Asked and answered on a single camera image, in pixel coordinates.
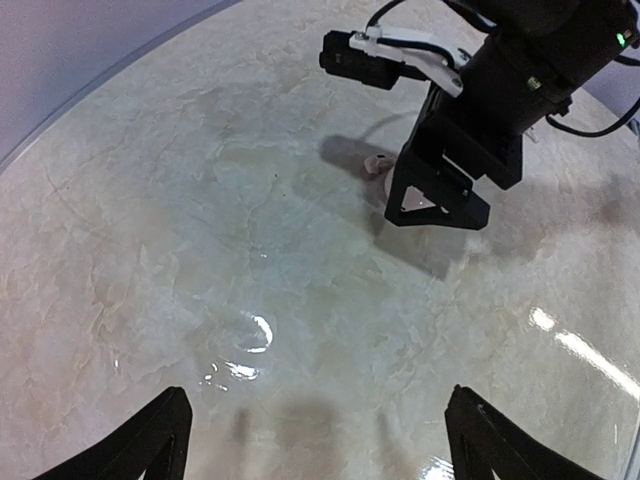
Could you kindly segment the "white round case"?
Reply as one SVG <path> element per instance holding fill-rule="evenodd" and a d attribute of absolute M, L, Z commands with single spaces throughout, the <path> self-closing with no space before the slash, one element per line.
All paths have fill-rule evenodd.
<path fill-rule="evenodd" d="M 397 158 L 383 153 L 370 155 L 363 162 L 366 173 L 366 198 L 373 204 L 385 205 L 391 191 Z"/>

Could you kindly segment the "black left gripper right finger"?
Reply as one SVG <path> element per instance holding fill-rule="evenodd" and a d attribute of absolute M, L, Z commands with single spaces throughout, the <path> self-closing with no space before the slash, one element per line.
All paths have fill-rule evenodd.
<path fill-rule="evenodd" d="M 536 441 L 469 387 L 454 388 L 445 422 L 456 479 L 599 478 Z"/>

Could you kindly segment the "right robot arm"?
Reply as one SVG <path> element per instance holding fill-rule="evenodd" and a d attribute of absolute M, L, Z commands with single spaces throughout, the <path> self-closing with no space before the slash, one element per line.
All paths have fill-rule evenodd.
<path fill-rule="evenodd" d="M 629 1 L 453 1 L 463 18 L 492 22 L 461 68 L 459 96 L 431 85 L 394 165 L 384 216 L 396 226 L 480 230 L 486 176 L 503 190 L 523 175 L 524 133 L 566 115 L 572 94 L 627 47 L 639 45 Z"/>

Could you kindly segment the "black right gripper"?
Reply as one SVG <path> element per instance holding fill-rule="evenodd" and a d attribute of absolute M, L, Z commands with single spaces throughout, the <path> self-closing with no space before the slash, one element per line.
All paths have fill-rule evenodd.
<path fill-rule="evenodd" d="M 524 132 L 547 114 L 566 114 L 575 91 L 539 45 L 505 31 L 485 38 L 460 77 L 457 97 L 430 88 L 394 165 L 384 217 L 395 226 L 486 227 L 490 206 L 471 178 L 503 190 L 519 183 Z"/>

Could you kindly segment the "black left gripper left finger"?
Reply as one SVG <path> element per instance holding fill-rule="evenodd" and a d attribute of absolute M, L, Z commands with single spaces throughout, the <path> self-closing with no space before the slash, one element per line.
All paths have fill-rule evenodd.
<path fill-rule="evenodd" d="M 110 435 L 44 472 L 41 479 L 182 479 L 193 411 L 169 387 Z"/>

